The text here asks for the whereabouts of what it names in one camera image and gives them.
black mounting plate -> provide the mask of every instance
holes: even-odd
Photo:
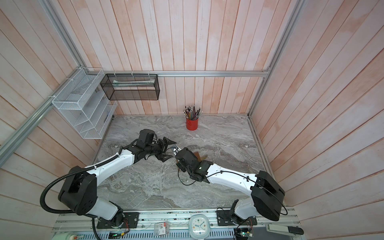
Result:
[[[229,211],[230,210],[217,210],[216,211],[216,215],[217,215],[217,224],[219,226],[233,226],[233,225],[237,225],[235,224],[234,222],[231,221],[231,215],[229,214]],[[257,220],[254,216],[252,217],[249,217],[249,219],[247,219],[247,223],[248,225],[257,225]]]
[[[139,220],[139,213],[138,212],[125,212],[124,213],[124,220],[128,220],[128,226],[129,228],[137,228],[137,221]],[[100,221],[97,223],[97,229],[110,229],[112,228],[110,225],[107,224],[107,220],[101,218]],[[126,228],[125,223],[122,224],[120,228]]]

red pencil cup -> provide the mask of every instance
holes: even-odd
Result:
[[[189,120],[187,118],[187,129],[190,131],[195,131],[197,129],[197,126],[199,124],[199,119],[196,120]]]

alarm clock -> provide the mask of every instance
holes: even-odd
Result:
[[[205,239],[211,231],[208,218],[203,214],[193,215],[188,223],[189,235],[196,240]]]

marble tabletop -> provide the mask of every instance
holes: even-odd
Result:
[[[142,129],[152,129],[158,138],[167,137],[180,148],[187,147],[206,160],[240,172],[264,170],[259,151],[250,131],[247,116],[202,115],[199,127],[189,131],[184,116],[117,116],[113,119],[97,156],[99,162],[139,137]],[[166,209],[230,207],[247,196],[229,187],[196,182],[184,186],[177,177],[176,160],[166,162],[154,156],[113,174],[98,187],[98,196],[123,209]],[[181,180],[193,182],[180,171]]]

wooden plank wall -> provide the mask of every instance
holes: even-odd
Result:
[[[307,1],[252,120],[308,239],[384,238],[384,1]]]
[[[77,64],[35,0],[0,1],[0,144],[50,96]],[[90,163],[97,147],[51,110],[0,169],[2,238],[47,239],[56,214],[39,204],[43,189],[70,168]],[[61,185],[47,195],[52,208]]]
[[[263,70],[297,0],[52,0],[88,67]],[[259,78],[159,78],[158,101],[119,101],[117,114],[247,113]]]

